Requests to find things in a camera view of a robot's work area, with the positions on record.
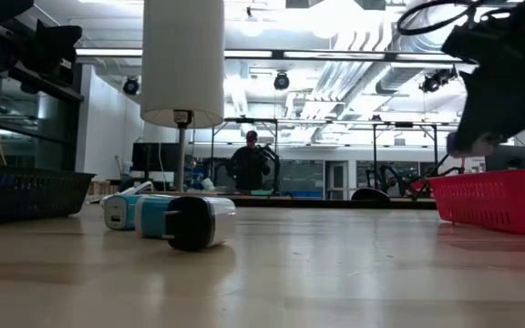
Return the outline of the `blue white wall charger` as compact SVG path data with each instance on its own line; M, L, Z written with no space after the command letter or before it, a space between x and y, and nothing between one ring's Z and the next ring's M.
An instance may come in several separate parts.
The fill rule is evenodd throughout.
M172 196L142 195L135 204L135 232L143 239L162 239L166 235L166 212Z

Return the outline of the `red slotted plastic basket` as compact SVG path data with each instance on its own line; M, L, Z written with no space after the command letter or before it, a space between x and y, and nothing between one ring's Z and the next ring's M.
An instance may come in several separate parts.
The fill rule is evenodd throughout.
M429 180L442 220L525 234L525 169Z

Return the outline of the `long ceiling light strip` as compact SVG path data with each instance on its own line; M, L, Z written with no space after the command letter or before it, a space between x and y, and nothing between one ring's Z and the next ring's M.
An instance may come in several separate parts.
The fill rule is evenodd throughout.
M141 58L141 48L77 48L78 58ZM251 50L224 51L226 59L301 60L301 61L358 61L390 63L456 64L462 60L442 53L379 52L379 51L322 51L322 50Z

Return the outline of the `black aluminium table frame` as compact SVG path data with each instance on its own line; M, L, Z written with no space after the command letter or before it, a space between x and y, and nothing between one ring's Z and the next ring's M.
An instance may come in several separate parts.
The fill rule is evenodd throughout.
M237 207L295 208L295 209L370 209L370 210L436 210L432 199L412 201L409 199L384 200L321 200L317 198L290 198L281 196L259 197L229 195Z

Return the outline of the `white cylindrical lamp shade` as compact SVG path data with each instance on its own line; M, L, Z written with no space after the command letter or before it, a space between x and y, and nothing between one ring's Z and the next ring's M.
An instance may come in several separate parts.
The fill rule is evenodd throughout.
M195 128L224 117L223 0L144 0L140 117L175 128L193 115Z

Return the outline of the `black ceiling spotlight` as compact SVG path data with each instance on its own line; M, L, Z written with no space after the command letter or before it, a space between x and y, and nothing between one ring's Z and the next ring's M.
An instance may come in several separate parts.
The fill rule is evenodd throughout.
M425 75L418 88L423 93L433 93L456 78L458 78L458 71L454 67L438 69L432 74Z

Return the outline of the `metal lamp pole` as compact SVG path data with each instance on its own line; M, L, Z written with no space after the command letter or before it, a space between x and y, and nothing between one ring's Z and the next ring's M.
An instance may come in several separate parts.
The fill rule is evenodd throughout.
M185 144L186 144L186 129L193 121L193 112L189 110L173 111L174 122L178 128L178 147L179 147L179 165L177 175L177 189L178 192L184 191L184 167L185 167Z

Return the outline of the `black slotted plastic basket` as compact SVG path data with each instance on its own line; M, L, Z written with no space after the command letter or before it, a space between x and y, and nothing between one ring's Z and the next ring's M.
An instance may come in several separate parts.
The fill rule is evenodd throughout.
M93 178L89 173L0 165L0 223L76 214Z

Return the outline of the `round wooden lamp base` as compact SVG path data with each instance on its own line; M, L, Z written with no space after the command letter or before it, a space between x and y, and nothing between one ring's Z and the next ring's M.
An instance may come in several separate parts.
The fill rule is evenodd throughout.
M218 192L206 192L206 191L148 191L146 194L154 195L167 195L175 197L185 197L185 196L196 196L196 197L218 197L221 196Z

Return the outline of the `teal cube wall charger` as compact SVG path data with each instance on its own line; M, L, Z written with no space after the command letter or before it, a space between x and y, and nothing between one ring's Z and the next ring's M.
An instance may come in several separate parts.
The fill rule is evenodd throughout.
M112 195L104 200L104 222L114 231L135 229L135 207L140 195Z

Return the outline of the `black monitor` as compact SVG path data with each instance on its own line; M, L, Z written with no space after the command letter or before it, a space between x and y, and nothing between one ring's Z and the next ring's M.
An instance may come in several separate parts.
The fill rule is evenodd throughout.
M525 147L498 145L485 157L486 171L525 169Z
M174 172L178 169L179 158L180 148L177 143L134 143L131 169Z

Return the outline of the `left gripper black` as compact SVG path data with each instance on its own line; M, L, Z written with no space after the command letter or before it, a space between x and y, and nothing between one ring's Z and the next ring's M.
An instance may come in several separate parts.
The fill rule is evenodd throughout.
M52 74L64 60L74 62L75 43L81 37L80 26L46 26L38 20L34 36L34 70Z

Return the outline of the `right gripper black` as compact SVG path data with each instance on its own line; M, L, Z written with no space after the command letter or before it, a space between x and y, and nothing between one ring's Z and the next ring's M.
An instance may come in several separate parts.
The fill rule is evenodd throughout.
M525 69L525 15L455 26L442 52L482 67ZM490 153L525 130L525 73L489 74L477 68L460 76L467 98L453 133L455 153Z

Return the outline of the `white black-faced wall charger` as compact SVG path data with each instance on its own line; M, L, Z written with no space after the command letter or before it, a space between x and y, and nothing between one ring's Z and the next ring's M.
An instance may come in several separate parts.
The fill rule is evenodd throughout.
M184 196L172 200L165 215L165 235L178 251L202 251L231 239L236 207L221 197Z

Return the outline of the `person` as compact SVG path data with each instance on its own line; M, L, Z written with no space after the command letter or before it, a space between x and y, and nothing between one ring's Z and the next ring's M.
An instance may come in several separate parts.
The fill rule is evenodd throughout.
M258 134L250 130L246 134L246 145L237 149L232 157L232 174L235 177L235 188L242 193L260 190L263 186L263 175L270 173L267 158L256 148Z

